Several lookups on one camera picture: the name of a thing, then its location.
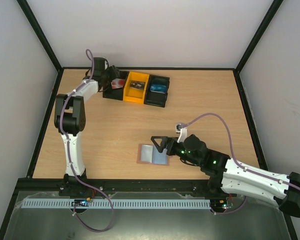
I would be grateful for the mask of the light blue credit card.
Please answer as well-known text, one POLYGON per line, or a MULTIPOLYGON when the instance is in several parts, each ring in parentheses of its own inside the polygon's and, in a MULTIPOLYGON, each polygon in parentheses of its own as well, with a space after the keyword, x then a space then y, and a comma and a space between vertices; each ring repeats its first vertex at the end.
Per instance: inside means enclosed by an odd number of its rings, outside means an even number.
POLYGON ((159 152, 156 148, 154 148, 152 151, 151 163, 155 165, 167 165, 168 164, 167 149, 164 149, 162 152, 159 152))

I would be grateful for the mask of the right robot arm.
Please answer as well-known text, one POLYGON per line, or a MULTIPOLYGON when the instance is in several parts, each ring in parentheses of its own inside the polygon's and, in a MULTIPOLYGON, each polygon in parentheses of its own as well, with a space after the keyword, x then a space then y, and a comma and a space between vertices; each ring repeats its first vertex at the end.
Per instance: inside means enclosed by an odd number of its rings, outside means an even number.
POLYGON ((254 198, 278 208, 284 214, 300 218, 300 174, 270 172, 235 160, 209 149, 194 134, 179 141, 176 137, 152 136, 159 153, 178 156, 181 161, 199 167, 209 176, 208 191, 254 198))

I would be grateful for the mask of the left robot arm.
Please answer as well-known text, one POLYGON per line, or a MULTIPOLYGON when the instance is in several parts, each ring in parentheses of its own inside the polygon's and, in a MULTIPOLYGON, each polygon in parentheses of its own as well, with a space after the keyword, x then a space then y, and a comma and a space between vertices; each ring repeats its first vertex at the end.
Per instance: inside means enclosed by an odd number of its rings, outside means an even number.
POLYGON ((85 103, 103 88, 111 73, 120 73, 110 67, 104 57, 89 57, 90 75, 67 94, 58 94, 54 108, 54 126, 61 135, 66 169, 63 187, 71 195, 81 195, 82 191, 91 189, 92 193, 106 194, 99 188, 86 183, 86 167, 82 157, 82 132, 86 126, 85 103))

